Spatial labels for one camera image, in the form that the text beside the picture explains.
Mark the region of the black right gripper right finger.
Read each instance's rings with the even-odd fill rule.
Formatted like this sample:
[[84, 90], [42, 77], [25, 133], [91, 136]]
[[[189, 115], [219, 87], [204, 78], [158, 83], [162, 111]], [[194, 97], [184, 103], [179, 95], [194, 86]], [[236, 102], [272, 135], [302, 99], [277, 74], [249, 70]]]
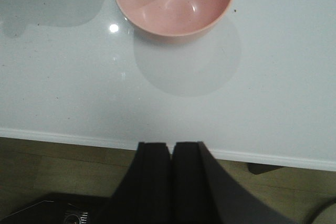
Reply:
[[252, 195], [202, 142], [175, 145], [173, 165], [174, 223], [293, 223]]

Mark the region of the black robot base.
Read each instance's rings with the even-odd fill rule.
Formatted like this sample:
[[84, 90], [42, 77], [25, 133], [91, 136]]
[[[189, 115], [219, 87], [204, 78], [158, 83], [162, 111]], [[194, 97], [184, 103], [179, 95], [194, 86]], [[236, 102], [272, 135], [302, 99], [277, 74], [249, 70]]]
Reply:
[[50, 193], [9, 213], [1, 223], [92, 223], [107, 197]]

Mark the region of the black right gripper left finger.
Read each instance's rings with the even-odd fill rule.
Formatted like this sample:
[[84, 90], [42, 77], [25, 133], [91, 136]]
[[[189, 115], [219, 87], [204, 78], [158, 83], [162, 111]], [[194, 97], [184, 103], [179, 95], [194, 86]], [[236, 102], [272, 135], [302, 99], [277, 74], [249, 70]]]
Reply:
[[165, 143], [138, 144], [122, 182], [93, 223], [170, 223], [171, 159]]

